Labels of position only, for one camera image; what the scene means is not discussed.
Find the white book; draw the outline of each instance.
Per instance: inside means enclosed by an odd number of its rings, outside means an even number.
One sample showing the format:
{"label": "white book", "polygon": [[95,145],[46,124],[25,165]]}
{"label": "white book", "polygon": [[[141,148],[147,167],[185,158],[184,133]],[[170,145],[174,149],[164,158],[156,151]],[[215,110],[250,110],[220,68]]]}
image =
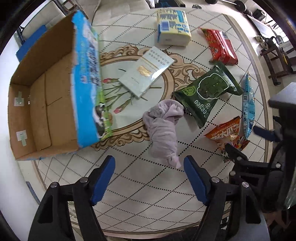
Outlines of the white book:
{"label": "white book", "polygon": [[124,73],[119,81],[140,98],[173,62],[171,57],[153,46]]}

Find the white sofa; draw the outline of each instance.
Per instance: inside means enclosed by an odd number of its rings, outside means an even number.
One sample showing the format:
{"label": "white sofa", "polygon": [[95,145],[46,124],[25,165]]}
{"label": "white sofa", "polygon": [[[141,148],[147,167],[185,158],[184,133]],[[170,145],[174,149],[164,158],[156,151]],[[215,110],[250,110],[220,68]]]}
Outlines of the white sofa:
{"label": "white sofa", "polygon": [[93,26],[110,18],[150,9],[146,0],[75,0]]}

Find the red snack bag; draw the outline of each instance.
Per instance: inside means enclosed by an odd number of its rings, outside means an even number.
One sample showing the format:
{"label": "red snack bag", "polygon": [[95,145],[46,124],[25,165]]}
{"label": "red snack bag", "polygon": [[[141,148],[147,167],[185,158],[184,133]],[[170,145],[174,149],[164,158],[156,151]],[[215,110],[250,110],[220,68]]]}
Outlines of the red snack bag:
{"label": "red snack bag", "polygon": [[237,65],[238,59],[226,33],[214,29],[201,29],[209,43],[213,58],[210,61],[221,61],[224,64]]}

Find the lavender towel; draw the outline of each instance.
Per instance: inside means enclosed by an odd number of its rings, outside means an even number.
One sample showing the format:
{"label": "lavender towel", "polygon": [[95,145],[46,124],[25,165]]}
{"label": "lavender towel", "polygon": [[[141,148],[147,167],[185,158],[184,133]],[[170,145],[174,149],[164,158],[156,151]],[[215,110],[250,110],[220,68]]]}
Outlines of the lavender towel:
{"label": "lavender towel", "polygon": [[166,159],[175,168],[181,167],[177,156],[175,125],[183,113],[183,106],[179,102],[162,100],[143,114],[143,121],[152,140],[151,155]]}

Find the plastic packaging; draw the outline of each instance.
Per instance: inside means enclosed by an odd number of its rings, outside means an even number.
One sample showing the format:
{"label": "plastic packaging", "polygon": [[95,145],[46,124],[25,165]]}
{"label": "plastic packaging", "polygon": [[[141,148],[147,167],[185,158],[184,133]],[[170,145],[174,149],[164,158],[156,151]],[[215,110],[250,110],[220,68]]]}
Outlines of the plastic packaging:
{"label": "plastic packaging", "polygon": [[213,58],[210,61],[222,61],[224,64],[237,65],[237,55],[225,32],[202,28],[209,43]]}
{"label": "plastic packaging", "polygon": [[173,92],[173,95],[194,116],[198,126],[202,128],[218,98],[226,92],[234,95],[243,93],[223,63],[216,61],[209,72],[187,87]]}
{"label": "plastic packaging", "polygon": [[221,150],[221,154],[224,157],[226,157],[224,162],[229,161],[228,154],[225,151],[226,143],[231,144],[232,146],[241,151],[250,142],[246,140],[245,137],[239,136],[239,121],[240,117],[237,116],[226,123],[216,126],[209,133],[205,134],[207,138],[217,142],[217,145]]}
{"label": "plastic packaging", "polygon": [[255,99],[254,91],[250,85],[250,76],[246,74],[246,80],[244,85],[244,95],[242,99],[242,109],[243,109],[243,127],[244,135],[246,139],[251,134],[252,127],[255,120]]}

